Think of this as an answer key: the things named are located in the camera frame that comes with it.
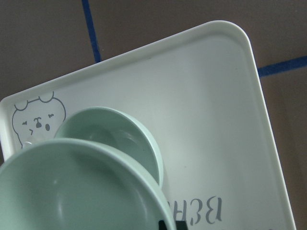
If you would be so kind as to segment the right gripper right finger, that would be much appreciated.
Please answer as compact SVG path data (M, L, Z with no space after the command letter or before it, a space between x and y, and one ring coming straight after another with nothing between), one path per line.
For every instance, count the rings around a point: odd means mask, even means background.
M176 224L176 229L177 230L188 230L188 226L187 226L186 221L176 220L175 224Z

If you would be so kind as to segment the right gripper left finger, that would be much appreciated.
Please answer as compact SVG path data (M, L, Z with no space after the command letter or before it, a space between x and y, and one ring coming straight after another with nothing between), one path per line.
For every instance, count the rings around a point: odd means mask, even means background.
M166 222L164 220L160 220L158 222L158 229L159 230L168 230Z

